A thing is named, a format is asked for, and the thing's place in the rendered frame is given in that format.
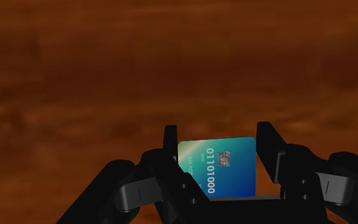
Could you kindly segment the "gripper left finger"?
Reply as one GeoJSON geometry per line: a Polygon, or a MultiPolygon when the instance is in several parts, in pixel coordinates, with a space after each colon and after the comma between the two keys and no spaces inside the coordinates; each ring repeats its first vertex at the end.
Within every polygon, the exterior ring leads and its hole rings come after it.
{"type": "Polygon", "coordinates": [[[163,224],[202,224],[210,200],[178,165],[177,127],[165,127],[163,146],[141,161],[108,163],[56,224],[130,224],[142,206],[154,204],[163,224]]]}

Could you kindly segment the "blue green bank card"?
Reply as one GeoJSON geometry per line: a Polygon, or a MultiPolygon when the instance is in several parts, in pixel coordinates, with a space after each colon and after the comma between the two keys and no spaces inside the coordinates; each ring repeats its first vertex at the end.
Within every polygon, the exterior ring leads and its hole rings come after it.
{"type": "Polygon", "coordinates": [[[209,198],[256,194],[256,140],[232,137],[181,141],[178,164],[209,198]]]}

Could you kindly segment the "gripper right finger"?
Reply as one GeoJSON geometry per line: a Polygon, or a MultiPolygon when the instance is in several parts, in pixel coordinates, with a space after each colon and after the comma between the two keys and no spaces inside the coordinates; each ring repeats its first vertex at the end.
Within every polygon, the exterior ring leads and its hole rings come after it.
{"type": "Polygon", "coordinates": [[[293,217],[291,224],[333,224],[327,212],[358,224],[358,155],[336,152],[324,160],[309,148],[283,140],[270,122],[258,122],[256,152],[280,198],[293,217]]]}

